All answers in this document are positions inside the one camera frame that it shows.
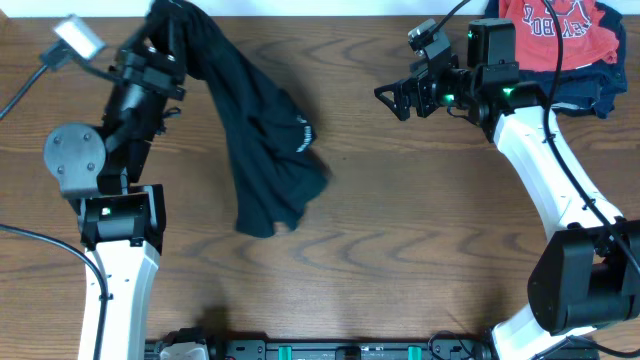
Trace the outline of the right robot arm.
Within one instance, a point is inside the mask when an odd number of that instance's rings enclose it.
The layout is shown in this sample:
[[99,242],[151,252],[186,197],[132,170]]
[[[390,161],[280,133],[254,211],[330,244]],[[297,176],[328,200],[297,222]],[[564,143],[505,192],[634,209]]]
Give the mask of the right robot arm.
[[527,305],[497,324],[479,359],[596,358],[594,330],[639,315],[639,225],[595,187],[562,136],[547,96],[519,77],[508,19],[472,21],[460,64],[440,23],[412,29],[406,79],[375,96],[400,120],[444,108],[479,127],[508,159],[542,221],[546,248]]

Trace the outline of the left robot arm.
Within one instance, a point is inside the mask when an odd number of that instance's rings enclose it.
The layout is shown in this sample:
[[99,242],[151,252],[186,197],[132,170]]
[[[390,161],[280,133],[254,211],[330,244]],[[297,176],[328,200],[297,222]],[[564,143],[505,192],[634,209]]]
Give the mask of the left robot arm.
[[114,87],[99,126],[66,123],[44,145],[44,161],[77,215],[88,257],[79,356],[141,359],[146,318],[162,253],[163,188],[139,179],[155,136],[179,114],[184,57],[171,39],[161,48],[140,29],[118,49],[106,73]]

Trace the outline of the black t-shirt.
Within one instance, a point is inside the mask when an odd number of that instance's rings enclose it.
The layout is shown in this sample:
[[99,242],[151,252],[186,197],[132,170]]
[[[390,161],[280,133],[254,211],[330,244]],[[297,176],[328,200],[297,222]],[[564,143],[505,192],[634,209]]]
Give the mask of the black t-shirt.
[[224,35],[202,9],[187,1],[155,1],[149,18],[173,15],[183,34],[186,72],[209,88],[224,127],[237,195],[238,232],[274,235],[278,223],[297,228],[307,204],[326,188],[308,116]]

